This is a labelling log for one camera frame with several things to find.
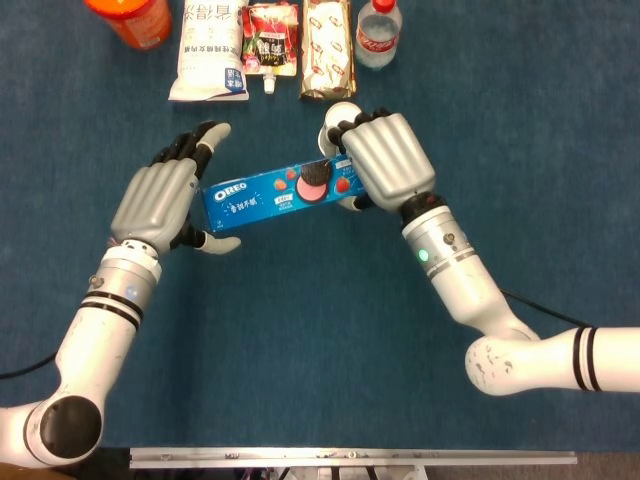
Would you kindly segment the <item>gold brown snack pack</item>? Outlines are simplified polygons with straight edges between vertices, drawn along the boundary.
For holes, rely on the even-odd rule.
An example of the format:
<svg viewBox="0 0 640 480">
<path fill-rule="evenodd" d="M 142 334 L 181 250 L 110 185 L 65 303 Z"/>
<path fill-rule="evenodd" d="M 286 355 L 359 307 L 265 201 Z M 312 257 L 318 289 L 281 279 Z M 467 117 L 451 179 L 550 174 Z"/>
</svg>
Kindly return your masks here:
<svg viewBox="0 0 640 480">
<path fill-rule="evenodd" d="M 356 94 L 351 0 L 303 0 L 301 61 L 302 99 Z"/>
</svg>

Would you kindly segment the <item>white snack bag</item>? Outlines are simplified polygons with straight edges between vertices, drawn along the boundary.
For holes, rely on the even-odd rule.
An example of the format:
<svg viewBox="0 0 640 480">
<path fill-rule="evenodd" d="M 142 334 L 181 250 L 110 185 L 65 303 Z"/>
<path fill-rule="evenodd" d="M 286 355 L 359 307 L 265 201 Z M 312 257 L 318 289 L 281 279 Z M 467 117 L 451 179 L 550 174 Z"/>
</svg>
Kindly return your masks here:
<svg viewBox="0 0 640 480">
<path fill-rule="evenodd" d="M 246 101 L 241 60 L 248 0 L 185 0 L 173 102 Z"/>
</svg>

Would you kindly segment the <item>brown cardboard box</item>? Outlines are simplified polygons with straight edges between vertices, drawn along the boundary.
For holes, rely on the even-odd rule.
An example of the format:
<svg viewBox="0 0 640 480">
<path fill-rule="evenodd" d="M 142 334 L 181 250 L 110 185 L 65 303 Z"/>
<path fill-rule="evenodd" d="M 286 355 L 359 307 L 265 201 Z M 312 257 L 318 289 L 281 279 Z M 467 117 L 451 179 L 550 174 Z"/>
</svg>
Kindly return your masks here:
<svg viewBox="0 0 640 480">
<path fill-rule="evenodd" d="M 33 469 L 0 463 L 0 480 L 74 480 L 51 469 Z"/>
</svg>

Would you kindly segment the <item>clear cola bottle red cap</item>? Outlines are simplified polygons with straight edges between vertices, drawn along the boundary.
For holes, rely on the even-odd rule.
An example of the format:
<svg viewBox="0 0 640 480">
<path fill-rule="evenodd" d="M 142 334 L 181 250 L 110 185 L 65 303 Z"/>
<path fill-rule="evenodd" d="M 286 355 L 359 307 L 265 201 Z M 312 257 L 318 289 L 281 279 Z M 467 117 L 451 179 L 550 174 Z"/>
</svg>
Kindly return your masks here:
<svg viewBox="0 0 640 480">
<path fill-rule="evenodd" d="M 371 70 L 380 70 L 396 55 L 403 18 L 397 0 L 368 0 L 357 16 L 355 55 Z"/>
</svg>

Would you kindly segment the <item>blue Oreo cookie box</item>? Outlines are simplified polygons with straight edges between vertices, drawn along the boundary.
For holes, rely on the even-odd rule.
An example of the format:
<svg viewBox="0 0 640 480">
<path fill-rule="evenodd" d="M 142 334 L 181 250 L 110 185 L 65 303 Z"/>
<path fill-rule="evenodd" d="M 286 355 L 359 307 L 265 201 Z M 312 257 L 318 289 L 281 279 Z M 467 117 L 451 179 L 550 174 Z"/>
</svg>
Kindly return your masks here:
<svg viewBox="0 0 640 480">
<path fill-rule="evenodd" d="M 212 185 L 202 190 L 209 228 L 218 233 L 347 197 L 365 189 L 342 154 Z"/>
</svg>

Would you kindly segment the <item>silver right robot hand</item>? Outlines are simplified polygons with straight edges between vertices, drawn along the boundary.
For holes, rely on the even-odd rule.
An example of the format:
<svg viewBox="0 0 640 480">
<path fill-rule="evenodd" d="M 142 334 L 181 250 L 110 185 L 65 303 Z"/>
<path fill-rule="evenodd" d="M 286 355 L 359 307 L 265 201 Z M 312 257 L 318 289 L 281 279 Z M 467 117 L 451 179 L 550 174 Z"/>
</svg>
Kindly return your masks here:
<svg viewBox="0 0 640 480">
<path fill-rule="evenodd" d="M 327 137 L 351 159 L 370 200 L 386 211 L 399 212 L 409 199 L 435 190 L 435 169 L 400 113 L 360 112 L 331 127 Z"/>
</svg>

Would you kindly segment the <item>orange cylindrical snack canister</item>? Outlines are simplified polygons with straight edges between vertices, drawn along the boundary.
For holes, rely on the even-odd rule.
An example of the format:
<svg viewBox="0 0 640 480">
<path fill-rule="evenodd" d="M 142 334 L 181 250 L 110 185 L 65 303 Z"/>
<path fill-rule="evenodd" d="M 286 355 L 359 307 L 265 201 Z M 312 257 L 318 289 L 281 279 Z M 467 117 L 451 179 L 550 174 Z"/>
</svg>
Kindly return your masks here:
<svg viewBox="0 0 640 480">
<path fill-rule="evenodd" d="M 127 45 L 149 50 L 171 32 L 168 0 L 83 0 Z"/>
</svg>

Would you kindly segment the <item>white paper cup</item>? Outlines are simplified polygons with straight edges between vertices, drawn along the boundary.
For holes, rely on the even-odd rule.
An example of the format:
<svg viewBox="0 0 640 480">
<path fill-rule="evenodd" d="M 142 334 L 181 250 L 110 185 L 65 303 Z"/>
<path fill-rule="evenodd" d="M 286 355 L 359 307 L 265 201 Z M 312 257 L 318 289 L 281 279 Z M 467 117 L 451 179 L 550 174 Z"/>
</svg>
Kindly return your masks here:
<svg viewBox="0 0 640 480">
<path fill-rule="evenodd" d="M 328 132 L 341 121 L 352 122 L 360 113 L 359 106 L 346 101 L 335 103 L 327 110 L 317 138 L 319 150 L 325 158 L 332 158 L 339 153 L 338 148 L 329 140 Z"/>
</svg>

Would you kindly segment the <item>teal felt table cloth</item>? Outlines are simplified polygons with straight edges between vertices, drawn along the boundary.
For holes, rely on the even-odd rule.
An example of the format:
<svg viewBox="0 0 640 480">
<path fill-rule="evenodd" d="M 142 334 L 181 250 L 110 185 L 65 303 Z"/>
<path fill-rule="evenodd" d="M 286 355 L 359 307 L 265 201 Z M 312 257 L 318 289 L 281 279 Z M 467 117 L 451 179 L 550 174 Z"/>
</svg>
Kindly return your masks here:
<svg viewBox="0 0 640 480">
<path fill-rule="evenodd" d="M 640 0 L 399 0 L 356 103 L 405 116 L 495 281 L 596 327 L 640 326 Z M 0 405 L 58 386 L 59 346 L 138 168 L 205 120 L 203 182 L 314 160 L 298 79 L 171 103 L 180 36 L 142 52 L 83 0 L 0 0 Z M 180 247 L 106 406 L 103 444 L 640 451 L 640 395 L 479 392 L 396 215 L 323 205 Z"/>
</svg>

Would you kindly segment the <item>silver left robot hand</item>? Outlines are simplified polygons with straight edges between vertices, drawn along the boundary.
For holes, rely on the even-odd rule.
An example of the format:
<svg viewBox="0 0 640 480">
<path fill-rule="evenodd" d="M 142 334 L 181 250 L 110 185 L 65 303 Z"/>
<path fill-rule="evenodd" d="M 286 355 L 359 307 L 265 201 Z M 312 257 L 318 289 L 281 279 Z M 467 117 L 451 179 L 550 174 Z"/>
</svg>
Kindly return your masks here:
<svg viewBox="0 0 640 480">
<path fill-rule="evenodd" d="M 117 245 L 135 241 L 159 255 L 185 245 L 207 254 L 237 249 L 237 237 L 216 238 L 193 226 L 190 208 L 216 147 L 231 132 L 227 123 L 206 121 L 179 134 L 130 180 L 111 222 Z"/>
</svg>

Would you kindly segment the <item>aluminium profile rail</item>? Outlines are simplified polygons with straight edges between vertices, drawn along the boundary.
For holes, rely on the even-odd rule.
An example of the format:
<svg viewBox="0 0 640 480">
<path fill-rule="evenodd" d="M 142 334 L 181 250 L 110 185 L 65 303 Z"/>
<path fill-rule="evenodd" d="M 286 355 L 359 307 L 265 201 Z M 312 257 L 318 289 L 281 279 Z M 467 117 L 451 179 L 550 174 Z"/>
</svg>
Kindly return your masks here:
<svg viewBox="0 0 640 480">
<path fill-rule="evenodd" d="M 575 465 L 572 451 L 429 450 L 360 447 L 145 447 L 133 469 Z"/>
</svg>

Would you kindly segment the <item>red spouted drink pouch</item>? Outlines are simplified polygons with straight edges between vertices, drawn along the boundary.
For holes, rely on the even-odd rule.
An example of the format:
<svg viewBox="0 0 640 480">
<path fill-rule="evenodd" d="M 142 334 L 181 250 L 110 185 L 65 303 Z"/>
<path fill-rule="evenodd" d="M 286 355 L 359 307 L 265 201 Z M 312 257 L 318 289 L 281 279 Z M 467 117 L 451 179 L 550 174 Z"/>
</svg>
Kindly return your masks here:
<svg viewBox="0 0 640 480">
<path fill-rule="evenodd" d="M 243 9 L 242 20 L 244 72 L 261 76 L 264 93 L 272 95 L 279 77 L 297 75 L 298 6 L 255 3 Z"/>
</svg>

